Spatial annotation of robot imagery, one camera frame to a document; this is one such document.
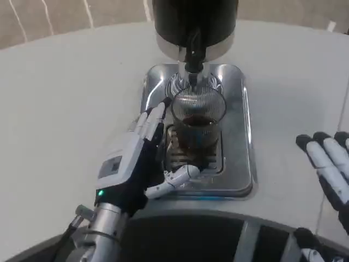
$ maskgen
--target robotic hand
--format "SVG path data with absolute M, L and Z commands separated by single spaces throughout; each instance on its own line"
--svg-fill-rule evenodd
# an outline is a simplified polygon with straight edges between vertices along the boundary
M 349 234 L 349 133 L 337 132 L 334 138 L 324 132 L 315 133 L 313 138 L 299 135 L 296 144 L 308 155 L 323 192 Z M 307 261 L 339 261 L 308 229 L 298 228 L 293 234 Z
M 143 209 L 148 199 L 167 194 L 200 174 L 203 163 L 202 166 L 187 164 L 174 172 L 164 171 L 163 183 L 148 188 L 153 175 L 161 172 L 156 156 L 164 133 L 163 119 L 170 103 L 170 98 L 166 98 L 156 108 L 142 113 L 134 131 L 111 143 L 98 175 L 95 209 L 92 211 L 84 206 L 76 209 L 76 217 L 57 243 L 51 262 L 84 219 L 89 220 L 89 226 L 67 261 L 116 261 L 128 218 Z

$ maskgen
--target coffee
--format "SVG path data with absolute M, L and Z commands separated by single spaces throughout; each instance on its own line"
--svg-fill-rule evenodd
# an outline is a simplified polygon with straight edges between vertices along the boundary
M 214 124 L 215 120 L 207 116 L 192 115 L 184 119 L 183 123 L 192 127 L 205 127 Z

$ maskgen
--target glass cup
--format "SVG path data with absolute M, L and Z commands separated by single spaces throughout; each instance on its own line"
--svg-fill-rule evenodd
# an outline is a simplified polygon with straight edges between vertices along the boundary
M 175 95 L 171 111 L 180 147 L 202 150 L 216 145 L 226 113 L 220 92 L 208 86 L 185 88 Z

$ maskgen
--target gray floor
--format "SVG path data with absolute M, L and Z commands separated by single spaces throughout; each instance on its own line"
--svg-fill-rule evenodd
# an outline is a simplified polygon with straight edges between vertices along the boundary
M 153 18 L 151 2 L 0 0 L 0 49 L 84 28 L 149 21 Z M 333 21 L 333 31 L 345 33 L 349 0 L 240 0 L 238 17 L 321 29 Z

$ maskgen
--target white table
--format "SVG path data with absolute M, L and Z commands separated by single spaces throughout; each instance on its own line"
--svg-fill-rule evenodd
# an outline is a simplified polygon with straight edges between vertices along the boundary
M 247 77 L 258 190 L 247 201 L 157 201 L 140 213 L 209 210 L 316 230 L 322 191 L 298 134 L 334 134 L 349 79 L 349 38 L 239 21 L 218 59 Z M 0 260 L 60 234 L 75 207 L 92 207 L 101 153 L 140 108 L 158 63 L 151 23 L 78 31 L 0 51 Z M 340 231 L 335 217 L 328 220 Z M 324 237 L 349 247 L 347 239 Z

